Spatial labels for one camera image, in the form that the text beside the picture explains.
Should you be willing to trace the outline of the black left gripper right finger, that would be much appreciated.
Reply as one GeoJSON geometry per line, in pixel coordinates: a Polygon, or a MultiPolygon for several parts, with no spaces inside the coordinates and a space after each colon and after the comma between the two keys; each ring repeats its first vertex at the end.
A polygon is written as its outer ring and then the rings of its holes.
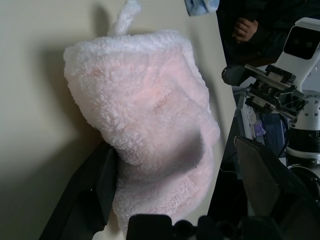
{"type": "Polygon", "coordinates": [[[243,240],[318,240],[320,207],[303,182],[263,144],[234,139],[247,199],[254,212],[239,223],[243,240]]]}

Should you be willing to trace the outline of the bystander bare hand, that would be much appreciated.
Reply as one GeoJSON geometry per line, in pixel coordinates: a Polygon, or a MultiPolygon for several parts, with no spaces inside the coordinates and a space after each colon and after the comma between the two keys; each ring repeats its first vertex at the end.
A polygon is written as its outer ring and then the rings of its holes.
{"type": "Polygon", "coordinates": [[[246,18],[238,18],[235,22],[232,38],[237,44],[247,43],[257,32],[259,23],[246,18]]]}

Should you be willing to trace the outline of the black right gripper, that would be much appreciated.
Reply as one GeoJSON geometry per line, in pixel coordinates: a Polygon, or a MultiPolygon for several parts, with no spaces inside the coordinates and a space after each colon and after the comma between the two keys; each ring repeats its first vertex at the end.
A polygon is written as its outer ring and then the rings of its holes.
{"type": "Polygon", "coordinates": [[[246,89],[245,104],[259,112],[276,111],[294,120],[307,104],[306,96],[293,84],[296,76],[274,65],[260,70],[251,65],[228,65],[221,73],[222,80],[239,87],[249,77],[256,81],[246,89]]]}

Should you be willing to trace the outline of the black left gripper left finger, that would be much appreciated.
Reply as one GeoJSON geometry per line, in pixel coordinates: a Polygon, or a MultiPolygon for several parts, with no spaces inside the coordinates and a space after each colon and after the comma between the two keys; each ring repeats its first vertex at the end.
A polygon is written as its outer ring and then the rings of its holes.
{"type": "Polygon", "coordinates": [[[91,240],[108,224],[116,193],[118,154],[106,142],[75,171],[41,240],[91,240]]]}

